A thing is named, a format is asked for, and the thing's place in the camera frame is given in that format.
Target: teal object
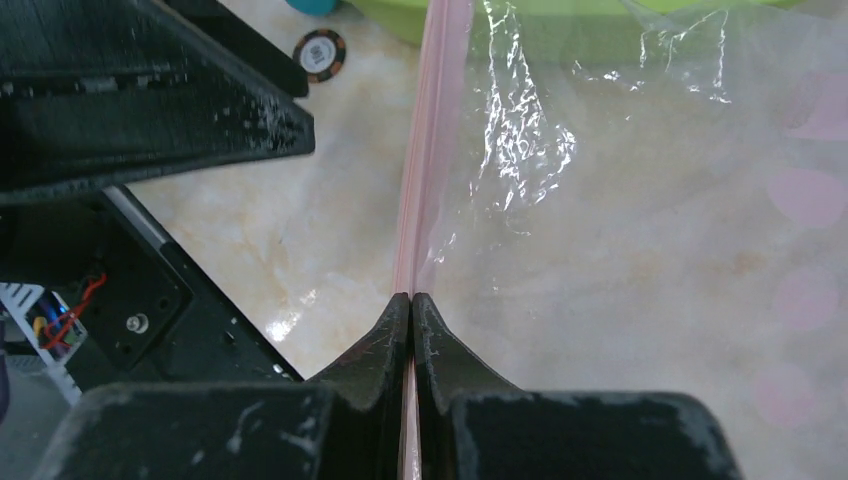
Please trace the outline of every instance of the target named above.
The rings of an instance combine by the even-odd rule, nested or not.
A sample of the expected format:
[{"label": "teal object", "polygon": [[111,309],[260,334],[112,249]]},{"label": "teal object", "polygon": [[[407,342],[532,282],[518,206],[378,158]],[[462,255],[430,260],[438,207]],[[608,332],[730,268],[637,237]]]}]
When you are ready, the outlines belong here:
[{"label": "teal object", "polygon": [[286,0],[295,10],[320,17],[332,12],[339,0]]}]

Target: poker chip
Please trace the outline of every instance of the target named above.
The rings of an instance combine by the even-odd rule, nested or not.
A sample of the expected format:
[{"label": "poker chip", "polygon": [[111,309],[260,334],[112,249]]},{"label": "poker chip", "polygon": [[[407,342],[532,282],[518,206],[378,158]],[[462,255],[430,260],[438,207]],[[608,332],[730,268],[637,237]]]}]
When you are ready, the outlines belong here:
[{"label": "poker chip", "polygon": [[320,29],[309,32],[297,42],[294,60],[306,70],[309,83],[321,83],[338,75],[347,47],[336,32]]}]

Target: red wire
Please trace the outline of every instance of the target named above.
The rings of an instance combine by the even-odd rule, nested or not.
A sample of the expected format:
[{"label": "red wire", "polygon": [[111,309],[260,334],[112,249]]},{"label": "red wire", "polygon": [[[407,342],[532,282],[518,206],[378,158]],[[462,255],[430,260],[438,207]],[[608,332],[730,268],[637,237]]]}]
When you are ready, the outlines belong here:
[{"label": "red wire", "polygon": [[[67,312],[63,313],[62,315],[60,315],[59,318],[54,320],[47,328],[44,329],[44,334],[45,334],[45,336],[47,336],[47,338],[50,338],[50,341],[47,342],[47,344],[45,346],[41,347],[41,348],[43,348],[45,350],[50,350],[51,348],[55,347],[56,344],[58,344],[59,342],[62,341],[62,339],[65,337],[65,335],[71,329],[71,327],[74,325],[74,322],[76,322],[77,319],[80,317],[80,315],[82,315],[82,312],[84,312],[85,309],[88,308],[88,304],[91,303],[91,295],[94,294],[95,290],[97,290],[98,288],[103,286],[104,283],[106,283],[106,274],[105,273],[103,275],[101,275],[100,278],[97,281],[91,282],[88,285],[88,288],[86,288],[85,292],[82,294],[82,301],[80,302],[79,305],[77,305],[76,307],[74,307],[74,308],[68,310]],[[62,329],[59,330],[59,333],[57,333],[56,336],[54,337],[50,333],[50,328],[52,327],[52,325],[54,323],[61,322],[62,319],[64,319],[65,317],[69,317],[69,320],[65,323],[64,326],[62,326]]]}]

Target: white marble surface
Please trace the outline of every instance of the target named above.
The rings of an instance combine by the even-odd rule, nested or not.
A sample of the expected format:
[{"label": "white marble surface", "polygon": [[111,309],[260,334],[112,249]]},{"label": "white marble surface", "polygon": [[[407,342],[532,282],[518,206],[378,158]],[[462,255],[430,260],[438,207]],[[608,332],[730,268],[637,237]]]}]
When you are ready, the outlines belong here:
[{"label": "white marble surface", "polygon": [[[308,377],[364,334],[392,293],[418,50],[350,8],[315,20],[282,0],[227,3],[285,51],[313,27],[335,29],[347,41],[340,75],[314,86],[303,102],[316,117],[315,155],[197,172],[132,190]],[[848,24],[838,0],[811,0],[799,9]],[[848,435],[844,271],[835,274],[843,313],[827,325],[798,331],[769,317],[773,292],[793,269],[838,264],[846,219],[832,227],[828,240],[786,223],[750,186],[791,161],[771,164],[763,152],[746,151],[760,155],[750,168],[715,163],[733,146],[687,143],[673,119],[656,119],[673,135],[662,128],[649,137],[630,132],[642,135],[641,148],[595,141],[589,126],[604,127],[598,123],[604,115],[623,113],[627,104],[611,90],[574,88],[579,103],[605,109],[571,117],[582,118],[574,132],[600,163],[575,163],[559,197],[514,217],[523,223],[480,222],[470,237],[458,240],[465,243],[456,244],[453,255],[464,260],[451,263],[448,254],[434,292],[450,312],[451,328],[523,387],[696,394],[723,422],[749,479],[846,478],[833,476],[844,464],[839,458],[827,457],[822,468],[810,463],[844,450]],[[658,98],[662,107],[677,101]],[[622,151],[640,161],[616,163]],[[838,162],[833,165],[848,175]],[[665,176],[652,174],[658,170]],[[731,170],[738,175],[722,189],[704,188],[706,179]],[[630,189],[634,184],[638,190]],[[707,193],[687,200],[690,187]],[[680,200],[680,209],[664,210],[658,199]],[[600,213],[577,205],[594,205]],[[680,228],[681,212],[708,221]],[[557,215],[570,220],[545,223]],[[628,222],[640,215],[649,220]],[[623,226],[614,231],[615,224]],[[536,225],[531,236],[506,231],[528,225]],[[494,246],[498,239],[507,240]],[[799,239],[812,250],[785,249]],[[563,241],[562,248],[551,247]],[[483,246],[508,260],[479,255]],[[551,255],[525,261],[532,258],[527,252],[541,251]],[[562,275],[549,275],[551,265],[560,265]],[[534,276],[533,269],[542,273]],[[471,311],[468,296],[487,290],[487,306]],[[681,301],[693,291],[697,298]],[[538,308],[528,307],[528,298],[538,298]],[[564,322],[566,317],[574,320]],[[639,321],[618,321],[627,317]],[[681,327],[681,318],[692,322]],[[806,409],[801,417],[792,413],[798,408]]]},{"label": "white marble surface", "polygon": [[419,49],[349,6],[315,19],[283,0],[224,3],[289,54],[315,28],[345,39],[339,75],[299,101],[315,117],[315,154],[131,189],[309,377],[373,326],[392,293]]}]

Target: clear plastic bag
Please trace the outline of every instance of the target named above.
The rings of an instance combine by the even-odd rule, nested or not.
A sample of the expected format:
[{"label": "clear plastic bag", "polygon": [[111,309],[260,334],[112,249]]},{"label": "clear plastic bag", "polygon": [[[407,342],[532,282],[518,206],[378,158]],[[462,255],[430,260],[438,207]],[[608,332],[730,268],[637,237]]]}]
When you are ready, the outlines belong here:
[{"label": "clear plastic bag", "polygon": [[464,66],[448,43],[422,77],[396,288],[521,387],[686,392],[747,478],[842,478],[848,138],[824,110],[848,35],[749,3],[593,2],[629,12],[606,28],[539,3],[474,5]]}]

